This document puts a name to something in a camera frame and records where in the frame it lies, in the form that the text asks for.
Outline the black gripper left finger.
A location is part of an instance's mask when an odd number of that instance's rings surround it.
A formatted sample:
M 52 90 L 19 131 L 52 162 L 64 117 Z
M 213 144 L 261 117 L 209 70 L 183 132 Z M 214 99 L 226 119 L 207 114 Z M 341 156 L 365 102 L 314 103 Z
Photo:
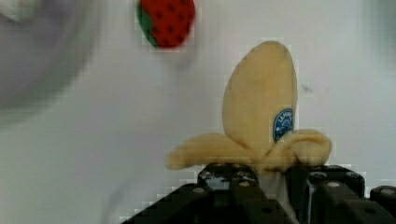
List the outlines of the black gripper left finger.
M 256 174 L 238 163 L 210 163 L 186 184 L 122 224 L 294 224 Z

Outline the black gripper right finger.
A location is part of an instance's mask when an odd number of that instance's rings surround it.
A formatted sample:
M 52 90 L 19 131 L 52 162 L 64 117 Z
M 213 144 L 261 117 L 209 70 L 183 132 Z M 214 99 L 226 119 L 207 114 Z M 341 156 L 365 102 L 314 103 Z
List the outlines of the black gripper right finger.
M 300 224 L 396 224 L 393 186 L 366 193 L 363 176 L 339 165 L 296 165 L 285 177 Z

